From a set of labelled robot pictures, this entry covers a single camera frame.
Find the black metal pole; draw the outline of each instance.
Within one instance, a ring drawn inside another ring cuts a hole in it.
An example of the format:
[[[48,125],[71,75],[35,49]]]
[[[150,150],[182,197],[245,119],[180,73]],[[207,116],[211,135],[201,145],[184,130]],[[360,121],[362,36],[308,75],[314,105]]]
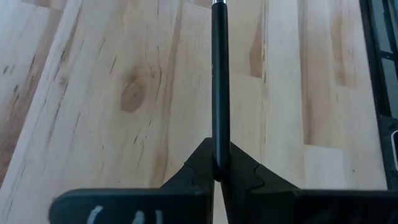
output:
[[[213,0],[211,7],[211,62],[215,180],[229,173],[229,51],[226,0]]]

